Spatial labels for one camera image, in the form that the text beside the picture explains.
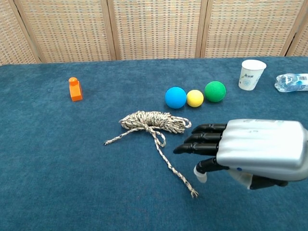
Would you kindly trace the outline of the blue carpet table cover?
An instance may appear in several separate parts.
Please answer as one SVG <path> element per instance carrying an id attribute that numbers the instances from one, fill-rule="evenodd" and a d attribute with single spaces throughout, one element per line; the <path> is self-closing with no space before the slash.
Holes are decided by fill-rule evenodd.
<path id="1" fill-rule="evenodd" d="M 237 118 L 297 120 L 308 128 L 308 92 L 280 93 L 275 78 L 308 73 L 308 57 L 261 57 L 256 88 L 239 88 L 241 58 L 0 66 L 0 231 L 308 231 L 308 180 L 247 190 L 226 171 L 193 174 L 200 155 L 173 153 L 190 135 L 165 133 L 163 153 L 198 191 L 192 198 L 146 131 L 123 133 L 139 110 L 167 112 L 165 92 L 203 90 L 219 103 L 172 110 L 193 127 Z M 81 84 L 73 102 L 69 78 Z"/>

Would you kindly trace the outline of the white paper cup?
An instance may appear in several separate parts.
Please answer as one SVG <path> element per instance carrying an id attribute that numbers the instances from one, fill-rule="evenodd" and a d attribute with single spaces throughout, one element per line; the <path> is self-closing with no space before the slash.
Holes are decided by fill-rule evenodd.
<path id="1" fill-rule="evenodd" d="M 253 90 L 266 67 L 267 65 L 260 60 L 244 60 L 238 83 L 239 88 L 247 91 Z"/>

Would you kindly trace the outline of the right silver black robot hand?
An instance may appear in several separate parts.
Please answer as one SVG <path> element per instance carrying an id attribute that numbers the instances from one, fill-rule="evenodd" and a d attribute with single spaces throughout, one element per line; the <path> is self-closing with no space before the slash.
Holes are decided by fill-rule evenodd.
<path id="1" fill-rule="evenodd" d="M 209 156 L 193 169 L 202 183 L 207 173 L 226 170 L 249 190 L 308 178 L 308 129 L 298 121 L 234 119 L 198 125 L 174 154 Z"/>

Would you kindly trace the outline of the orange bottle-shaped block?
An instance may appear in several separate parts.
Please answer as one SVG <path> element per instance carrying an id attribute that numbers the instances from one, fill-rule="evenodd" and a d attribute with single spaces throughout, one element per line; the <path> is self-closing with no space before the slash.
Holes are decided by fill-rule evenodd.
<path id="1" fill-rule="evenodd" d="M 76 77 L 69 78 L 69 91 L 73 102 L 83 100 L 80 81 Z"/>

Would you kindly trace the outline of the woven wood-framed screen panel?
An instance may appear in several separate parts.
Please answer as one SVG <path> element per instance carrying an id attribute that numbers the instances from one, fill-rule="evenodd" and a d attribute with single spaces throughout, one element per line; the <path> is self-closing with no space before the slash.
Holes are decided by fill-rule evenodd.
<path id="1" fill-rule="evenodd" d="M 308 56 L 308 21 L 299 27 L 286 56 Z"/>
<path id="2" fill-rule="evenodd" d="M 112 60 L 201 58 L 213 0 L 100 0 Z"/>
<path id="3" fill-rule="evenodd" d="M 116 60 L 108 0 L 12 0 L 37 62 Z"/>
<path id="4" fill-rule="evenodd" d="M 206 0 L 203 58 L 284 56 L 308 0 Z"/>
<path id="5" fill-rule="evenodd" d="M 14 0 L 0 0 L 0 66 L 39 62 Z"/>

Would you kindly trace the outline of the yellow foam ball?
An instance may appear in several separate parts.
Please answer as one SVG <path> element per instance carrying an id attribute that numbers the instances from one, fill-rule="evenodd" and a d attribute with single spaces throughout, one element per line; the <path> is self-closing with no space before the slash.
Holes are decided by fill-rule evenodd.
<path id="1" fill-rule="evenodd" d="M 187 104 L 190 107 L 199 107 L 204 101 L 204 96 L 199 90 L 191 90 L 187 93 Z"/>

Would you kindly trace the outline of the blue foam ball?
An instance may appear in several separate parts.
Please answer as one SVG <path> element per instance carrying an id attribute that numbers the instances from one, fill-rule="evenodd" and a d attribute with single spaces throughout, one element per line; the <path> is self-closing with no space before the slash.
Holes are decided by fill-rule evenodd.
<path id="1" fill-rule="evenodd" d="M 186 92 L 180 87 L 171 87 L 165 93 L 165 102 L 172 109 L 182 108 L 186 100 Z"/>

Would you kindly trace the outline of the clear plastic water bottle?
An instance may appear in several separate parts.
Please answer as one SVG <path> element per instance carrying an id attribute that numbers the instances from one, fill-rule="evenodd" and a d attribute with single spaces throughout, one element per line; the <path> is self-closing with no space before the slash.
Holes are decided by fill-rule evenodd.
<path id="1" fill-rule="evenodd" d="M 286 73 L 278 75 L 274 87 L 279 92 L 308 91 L 308 74 Z"/>

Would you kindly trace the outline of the green foam ball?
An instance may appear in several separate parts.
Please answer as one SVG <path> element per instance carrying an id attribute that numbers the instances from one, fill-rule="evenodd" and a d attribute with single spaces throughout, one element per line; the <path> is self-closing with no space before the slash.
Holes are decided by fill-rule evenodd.
<path id="1" fill-rule="evenodd" d="M 226 96 L 226 87 L 222 82 L 211 81 L 204 89 L 205 98 L 210 102 L 220 102 Z"/>

